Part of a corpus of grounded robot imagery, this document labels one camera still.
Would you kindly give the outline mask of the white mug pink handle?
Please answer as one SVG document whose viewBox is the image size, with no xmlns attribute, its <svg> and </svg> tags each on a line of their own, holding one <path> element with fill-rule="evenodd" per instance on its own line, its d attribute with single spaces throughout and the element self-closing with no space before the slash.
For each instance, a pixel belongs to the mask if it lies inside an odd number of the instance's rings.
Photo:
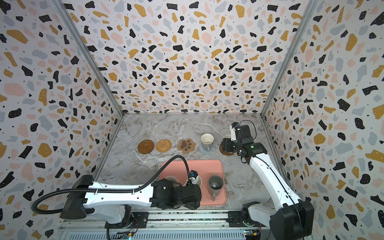
<svg viewBox="0 0 384 240">
<path fill-rule="evenodd" d="M 165 179 L 168 181 L 171 181 L 171 182 L 175 182 L 175 183 L 178 182 L 178 179 L 174 176 L 167 176 L 167 177 L 165 177 Z"/>
</svg>

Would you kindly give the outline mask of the dark brown round coaster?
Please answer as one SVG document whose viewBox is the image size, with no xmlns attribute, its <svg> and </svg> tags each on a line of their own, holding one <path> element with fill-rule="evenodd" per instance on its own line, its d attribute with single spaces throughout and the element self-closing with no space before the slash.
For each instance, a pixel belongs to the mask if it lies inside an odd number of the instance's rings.
<svg viewBox="0 0 384 240">
<path fill-rule="evenodd" d="M 233 155 L 234 155 L 234 153 L 228 153 L 228 152 L 225 152 L 225 151 L 223 150 L 223 146 L 222 146 L 222 145 L 220 145 L 219 150 L 220 150 L 221 154 L 223 154 L 223 155 L 225 155 L 225 156 L 233 156 Z"/>
<path fill-rule="evenodd" d="M 149 154 L 153 151 L 155 144 L 152 140 L 143 140 L 138 144 L 138 151 L 141 154 Z"/>
</svg>

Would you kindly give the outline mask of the white mug grey handle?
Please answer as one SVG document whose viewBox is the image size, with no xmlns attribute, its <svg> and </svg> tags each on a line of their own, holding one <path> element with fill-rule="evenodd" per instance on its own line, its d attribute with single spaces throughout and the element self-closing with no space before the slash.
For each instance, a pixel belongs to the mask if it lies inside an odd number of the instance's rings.
<svg viewBox="0 0 384 240">
<path fill-rule="evenodd" d="M 213 145 L 214 140 L 215 140 L 214 136 L 208 133 L 203 134 L 201 136 L 201 144 Z"/>
</svg>

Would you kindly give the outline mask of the woven tan round coaster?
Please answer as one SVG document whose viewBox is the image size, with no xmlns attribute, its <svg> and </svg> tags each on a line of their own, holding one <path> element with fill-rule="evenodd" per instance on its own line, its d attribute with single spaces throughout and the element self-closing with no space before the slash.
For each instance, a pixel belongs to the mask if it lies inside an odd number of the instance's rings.
<svg viewBox="0 0 384 240">
<path fill-rule="evenodd" d="M 160 153 L 169 151 L 172 147 L 172 143 L 168 139 L 159 140 L 156 144 L 156 150 Z"/>
</svg>

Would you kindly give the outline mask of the white mug blue handle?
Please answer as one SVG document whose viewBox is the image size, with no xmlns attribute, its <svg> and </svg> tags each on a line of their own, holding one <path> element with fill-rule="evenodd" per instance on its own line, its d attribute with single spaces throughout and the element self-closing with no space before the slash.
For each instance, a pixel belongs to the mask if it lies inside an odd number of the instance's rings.
<svg viewBox="0 0 384 240">
<path fill-rule="evenodd" d="M 232 136 L 231 136 L 231 134 L 226 134 L 226 135 L 224 135 L 224 139 L 232 139 Z"/>
</svg>

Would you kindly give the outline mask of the grey blue round coaster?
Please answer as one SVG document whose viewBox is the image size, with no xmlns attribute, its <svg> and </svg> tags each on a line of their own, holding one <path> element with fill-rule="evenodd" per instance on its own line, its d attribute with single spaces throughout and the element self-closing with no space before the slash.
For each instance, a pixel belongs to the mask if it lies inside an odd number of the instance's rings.
<svg viewBox="0 0 384 240">
<path fill-rule="evenodd" d="M 201 145 L 199 146 L 199 150 L 200 150 L 201 153 L 207 155 L 207 154 L 211 154 L 211 153 L 213 153 L 214 150 L 215 150 L 215 147 L 212 146 L 212 145 L 201 144 Z"/>
</svg>

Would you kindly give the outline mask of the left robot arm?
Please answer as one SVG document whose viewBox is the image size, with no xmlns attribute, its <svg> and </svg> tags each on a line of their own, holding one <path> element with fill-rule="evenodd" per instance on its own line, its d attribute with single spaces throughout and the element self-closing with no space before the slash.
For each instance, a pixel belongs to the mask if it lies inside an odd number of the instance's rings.
<svg viewBox="0 0 384 240">
<path fill-rule="evenodd" d="M 146 187 L 108 185 L 95 182 L 92 176 L 83 176 L 72 188 L 60 218 L 80 220 L 91 215 L 106 221 L 113 228 L 124 228 L 134 222 L 132 206 L 196 210 L 201 200 L 201 188 L 192 183 L 183 186 L 161 179 Z"/>
</svg>

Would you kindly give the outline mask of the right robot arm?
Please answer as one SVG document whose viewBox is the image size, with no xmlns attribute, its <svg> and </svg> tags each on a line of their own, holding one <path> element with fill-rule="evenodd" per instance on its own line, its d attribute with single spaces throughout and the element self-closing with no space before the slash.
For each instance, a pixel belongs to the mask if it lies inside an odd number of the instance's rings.
<svg viewBox="0 0 384 240">
<path fill-rule="evenodd" d="M 255 201 L 244 204 L 241 220 L 244 225 L 259 223 L 270 229 L 277 240 L 303 240 L 313 230 L 315 209 L 310 201 L 303 201 L 287 184 L 272 163 L 268 151 L 261 143 L 255 142 L 250 127 L 245 121 L 233 122 L 231 136 L 224 137 L 222 150 L 235 153 L 243 164 L 249 165 L 262 180 L 274 204 L 265 207 Z"/>
</svg>

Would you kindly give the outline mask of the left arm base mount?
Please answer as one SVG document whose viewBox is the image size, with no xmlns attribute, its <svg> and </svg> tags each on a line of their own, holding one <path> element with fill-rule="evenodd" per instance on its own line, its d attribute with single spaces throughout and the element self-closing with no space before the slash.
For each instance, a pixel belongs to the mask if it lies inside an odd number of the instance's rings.
<svg viewBox="0 0 384 240">
<path fill-rule="evenodd" d="M 123 218 L 123 221 L 121 223 L 117 224 L 105 224 L 105 229 L 107 226 L 110 227 L 110 229 L 123 229 L 123 228 L 129 228 L 129 229 L 145 229 L 148 223 L 149 218 L 149 212 L 133 212 L 130 213 L 130 215 L 126 215 Z"/>
</svg>

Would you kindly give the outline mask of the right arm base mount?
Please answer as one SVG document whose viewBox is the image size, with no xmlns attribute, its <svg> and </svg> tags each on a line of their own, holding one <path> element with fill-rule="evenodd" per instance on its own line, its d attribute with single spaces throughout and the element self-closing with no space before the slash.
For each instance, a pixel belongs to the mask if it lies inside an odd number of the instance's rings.
<svg viewBox="0 0 384 240">
<path fill-rule="evenodd" d="M 257 205 L 259 202 L 251 202 L 248 204 L 244 204 L 241 211 L 229 211 L 228 218 L 226 220 L 229 223 L 231 228 L 235 227 L 266 227 L 265 225 L 255 222 L 251 219 L 251 215 L 249 213 L 249 207 L 253 205 Z"/>
</svg>

